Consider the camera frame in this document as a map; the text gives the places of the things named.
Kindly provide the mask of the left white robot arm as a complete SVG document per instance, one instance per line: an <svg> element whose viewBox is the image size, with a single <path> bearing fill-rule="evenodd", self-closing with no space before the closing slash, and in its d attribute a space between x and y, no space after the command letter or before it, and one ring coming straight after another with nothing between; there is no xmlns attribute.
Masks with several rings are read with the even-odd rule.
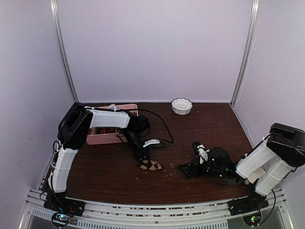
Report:
<svg viewBox="0 0 305 229"><path fill-rule="evenodd" d="M141 134L149 132L149 119L138 114L135 104L112 104L90 107L74 103L58 126L57 140L53 142L53 158L46 186L45 208L58 212L76 213L82 210L82 201L66 198L66 185L70 169L78 151L85 145L126 142L132 156L142 170L158 171L162 167L150 159L149 148L162 147L159 139L144 141Z"/></svg>

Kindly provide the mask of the brown argyle patterned sock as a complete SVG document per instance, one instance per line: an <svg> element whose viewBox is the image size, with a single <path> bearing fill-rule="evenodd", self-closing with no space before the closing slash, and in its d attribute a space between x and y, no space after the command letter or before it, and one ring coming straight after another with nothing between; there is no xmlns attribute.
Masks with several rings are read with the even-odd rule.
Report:
<svg viewBox="0 0 305 229"><path fill-rule="evenodd" d="M151 163L152 163L152 166L150 168L150 171L158 171L158 170L162 169L162 166L160 165L160 163L158 163L156 161L152 161L152 160L151 160Z"/></svg>

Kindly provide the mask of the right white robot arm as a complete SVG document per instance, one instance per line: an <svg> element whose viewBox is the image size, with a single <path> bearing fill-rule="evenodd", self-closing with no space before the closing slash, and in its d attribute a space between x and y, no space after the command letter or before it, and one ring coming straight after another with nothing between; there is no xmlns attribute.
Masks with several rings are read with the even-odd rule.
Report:
<svg viewBox="0 0 305 229"><path fill-rule="evenodd" d="M188 179L207 175L232 186L245 183L251 191L244 206L251 211L265 201L275 186L305 164L305 132L280 123L274 123L269 133L237 162L221 147L207 149L198 141L192 147L199 158L179 165L180 172Z"/></svg>

